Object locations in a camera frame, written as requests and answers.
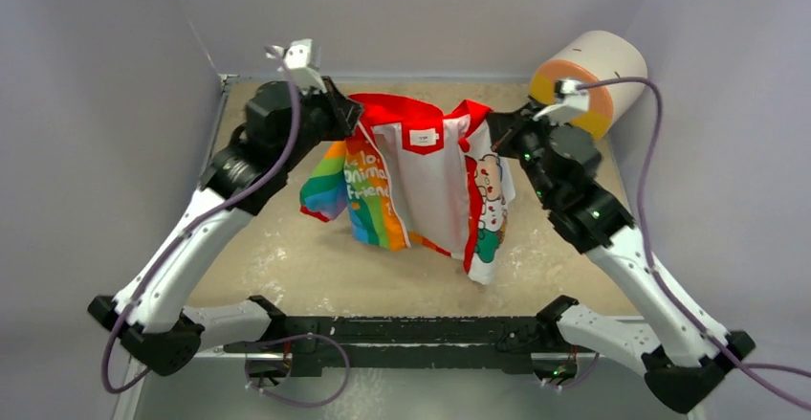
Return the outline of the rainbow red white kids jacket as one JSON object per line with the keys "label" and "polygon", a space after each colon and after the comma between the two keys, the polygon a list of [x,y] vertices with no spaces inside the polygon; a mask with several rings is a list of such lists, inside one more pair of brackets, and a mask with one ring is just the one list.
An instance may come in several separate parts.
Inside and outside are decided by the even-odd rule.
{"label": "rainbow red white kids jacket", "polygon": [[323,222],[346,212],[361,243],[423,245],[491,283],[515,198],[511,171],[492,150],[491,108],[465,99],[446,113],[393,94],[350,98],[363,109],[356,132],[333,143],[301,187],[301,212]]}

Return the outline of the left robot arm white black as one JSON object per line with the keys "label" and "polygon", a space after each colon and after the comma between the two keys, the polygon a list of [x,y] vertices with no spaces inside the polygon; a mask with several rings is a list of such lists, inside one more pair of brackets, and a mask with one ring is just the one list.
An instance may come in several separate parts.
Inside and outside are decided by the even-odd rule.
{"label": "left robot arm white black", "polygon": [[114,296],[97,296],[90,315],[113,340],[153,373],[168,376],[201,350],[252,343],[277,350],[284,315],[261,296],[210,308],[187,300],[216,257],[316,146],[349,138],[362,115],[329,77],[324,90],[260,86],[245,103],[244,120],[216,152],[181,220],[149,264]]}

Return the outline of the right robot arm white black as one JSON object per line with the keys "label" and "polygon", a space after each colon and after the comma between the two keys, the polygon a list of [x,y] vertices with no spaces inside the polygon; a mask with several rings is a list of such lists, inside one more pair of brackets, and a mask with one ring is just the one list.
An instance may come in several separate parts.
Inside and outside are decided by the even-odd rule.
{"label": "right robot arm white black", "polygon": [[588,348],[641,375],[667,408],[694,410],[756,347],[690,297],[657,258],[625,205],[596,180],[602,154],[574,125],[535,119],[528,105],[486,116],[492,150],[518,160],[555,232],[607,274],[641,314],[632,325],[560,296],[537,314],[537,337],[551,350]]}

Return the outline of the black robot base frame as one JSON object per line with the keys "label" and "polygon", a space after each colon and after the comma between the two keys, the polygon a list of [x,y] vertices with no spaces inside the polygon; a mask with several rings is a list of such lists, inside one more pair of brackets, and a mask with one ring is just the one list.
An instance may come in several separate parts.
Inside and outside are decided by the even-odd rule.
{"label": "black robot base frame", "polygon": [[271,308],[273,322],[256,343],[230,343],[267,366],[287,364],[294,377],[331,368],[495,369],[531,374],[545,359],[575,353],[542,316],[295,316]]}

